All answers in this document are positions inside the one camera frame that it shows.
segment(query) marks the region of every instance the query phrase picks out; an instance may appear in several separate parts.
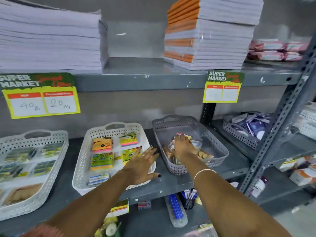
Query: pink wrapped pack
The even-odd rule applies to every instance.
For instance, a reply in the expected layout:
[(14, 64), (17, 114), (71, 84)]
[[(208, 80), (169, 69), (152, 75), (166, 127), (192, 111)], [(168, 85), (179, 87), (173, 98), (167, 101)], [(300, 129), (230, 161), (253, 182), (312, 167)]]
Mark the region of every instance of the pink wrapped pack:
[(282, 61), (284, 54), (278, 51), (249, 51), (247, 58), (257, 61)]
[(284, 60), (287, 62), (297, 62), (297, 61), (300, 61), (302, 58), (303, 58), (303, 56), (297, 52), (285, 52), (284, 53)]
[(287, 52), (304, 52), (306, 51), (309, 43), (302, 42), (288, 42), (285, 44)]
[(279, 39), (258, 39), (251, 41), (249, 49), (255, 51), (282, 51), (285, 47), (285, 44)]

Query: silver bangle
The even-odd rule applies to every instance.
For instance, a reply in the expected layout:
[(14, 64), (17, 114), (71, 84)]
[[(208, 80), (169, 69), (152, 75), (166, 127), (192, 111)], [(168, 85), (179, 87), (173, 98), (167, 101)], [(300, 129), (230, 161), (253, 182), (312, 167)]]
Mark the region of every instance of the silver bangle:
[(194, 186), (194, 181), (195, 181), (195, 178), (196, 178), (196, 176), (198, 175), (198, 174), (200, 174), (202, 171), (204, 171), (204, 170), (210, 170), (210, 171), (213, 171), (213, 172), (215, 172), (216, 174), (217, 174), (217, 172), (215, 171), (215, 170), (211, 170), (211, 169), (203, 169), (203, 170), (200, 170), (199, 172), (197, 172), (196, 173), (196, 175), (195, 175), (195, 177), (194, 177), (194, 179), (193, 179), (193, 187), (195, 188), (195, 186)]

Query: gray wall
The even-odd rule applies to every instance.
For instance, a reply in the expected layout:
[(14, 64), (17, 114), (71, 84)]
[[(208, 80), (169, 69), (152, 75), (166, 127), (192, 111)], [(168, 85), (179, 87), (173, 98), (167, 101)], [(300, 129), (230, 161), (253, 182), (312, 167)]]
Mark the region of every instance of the gray wall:
[[(96, 11), (109, 25), (110, 56), (162, 57), (167, 10), (176, 0), (28, 0), (76, 11)], [(300, 0), (265, 0), (256, 38), (292, 36), (308, 39), (315, 28), (315, 4)], [(273, 112), (285, 87), (242, 87), (238, 103), (217, 104), (215, 118), (236, 111)], [(113, 121), (138, 122), (151, 128), (153, 119), (169, 114), (200, 118), (203, 90), (79, 93), (81, 114), (11, 120), (0, 96), (0, 137), (32, 129), (67, 130), (82, 137)]]

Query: stack of notebooks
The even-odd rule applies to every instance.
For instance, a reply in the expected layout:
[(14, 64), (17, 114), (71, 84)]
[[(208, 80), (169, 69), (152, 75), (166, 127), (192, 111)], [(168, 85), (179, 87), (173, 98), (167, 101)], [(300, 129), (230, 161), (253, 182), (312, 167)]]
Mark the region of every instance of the stack of notebooks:
[(168, 10), (166, 62), (189, 69), (241, 69), (263, 0), (179, 0)]
[(0, 0), (0, 69), (101, 69), (100, 18)]

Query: person's left hand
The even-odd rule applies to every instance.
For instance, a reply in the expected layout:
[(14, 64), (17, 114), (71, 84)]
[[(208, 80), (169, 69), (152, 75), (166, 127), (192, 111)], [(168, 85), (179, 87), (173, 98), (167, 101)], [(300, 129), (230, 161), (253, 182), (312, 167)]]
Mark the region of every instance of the person's left hand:
[(155, 154), (157, 148), (149, 147), (140, 156), (138, 156), (141, 149), (142, 147), (137, 149), (136, 153), (122, 169), (122, 172), (126, 173), (129, 176), (130, 185), (141, 184), (146, 182), (147, 180), (151, 180), (161, 176), (159, 173), (155, 172), (148, 174), (150, 166), (159, 156), (159, 153)]

